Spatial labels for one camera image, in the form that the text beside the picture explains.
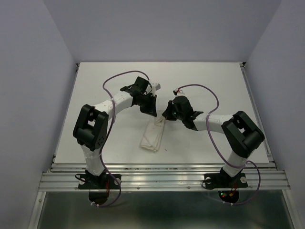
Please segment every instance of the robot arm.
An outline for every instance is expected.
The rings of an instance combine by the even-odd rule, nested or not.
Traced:
[[[158,89],[159,84],[150,84],[138,77],[134,84],[121,88],[120,92],[114,95],[115,115],[128,107],[138,105],[142,113],[156,117],[155,91]],[[73,136],[83,149],[88,176],[100,176],[104,171],[99,155],[100,148],[106,141],[108,121],[112,118],[112,112],[112,100],[94,106],[86,104],[81,108]]]
[[[179,119],[185,127],[195,131],[207,130],[208,113],[194,111],[189,100],[181,91],[174,91],[174,94],[175,98],[168,102],[163,116],[167,120]],[[241,167],[251,153],[264,141],[264,134],[242,111],[238,111],[234,115],[212,114],[209,116],[208,123],[210,131],[225,134],[232,148],[227,162],[235,167],[225,164],[217,177],[219,179],[217,182],[222,183],[222,187],[231,187],[239,178]]]

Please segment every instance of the white table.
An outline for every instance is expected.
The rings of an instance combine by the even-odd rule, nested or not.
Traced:
[[[152,83],[160,83],[157,91],[157,110],[164,111],[167,102],[174,98],[173,90],[179,86],[200,83],[211,88],[218,96],[220,106],[214,114],[235,114],[245,111],[256,123],[250,97],[239,63],[215,62],[82,62],[72,92],[64,122],[55,163],[85,163],[81,147],[72,132],[84,104],[98,104],[109,99],[102,89],[109,77],[130,70],[147,73]],[[106,87],[117,93],[125,85],[134,83],[139,73],[131,73],[109,81]],[[216,101],[213,95],[200,87],[184,88],[194,110],[208,112]],[[150,116],[142,114],[138,106],[118,114],[104,150],[106,164],[219,164],[206,131],[192,131],[179,121],[166,121],[160,150],[156,153],[140,148],[140,141]],[[231,152],[226,137],[213,133],[224,157]],[[256,163],[268,163],[263,144],[251,155]]]

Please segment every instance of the folded cloth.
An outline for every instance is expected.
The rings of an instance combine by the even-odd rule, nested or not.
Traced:
[[[157,152],[160,148],[164,129],[165,118],[161,111],[157,111],[157,117],[152,117],[144,132],[140,147]]]

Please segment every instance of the wall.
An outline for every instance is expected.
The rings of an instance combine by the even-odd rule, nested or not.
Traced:
[[[246,61],[280,0],[44,0],[76,61]]]
[[[75,62],[41,0],[0,3],[0,228],[27,228]]]
[[[304,11],[304,0],[283,0],[246,64],[270,148],[278,167],[286,171],[303,222]]]

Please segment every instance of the beige towel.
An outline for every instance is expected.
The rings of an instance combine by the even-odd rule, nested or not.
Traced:
[[[157,117],[151,117],[144,132],[141,148],[157,152],[160,148],[164,129],[165,118],[161,111],[157,111]]]

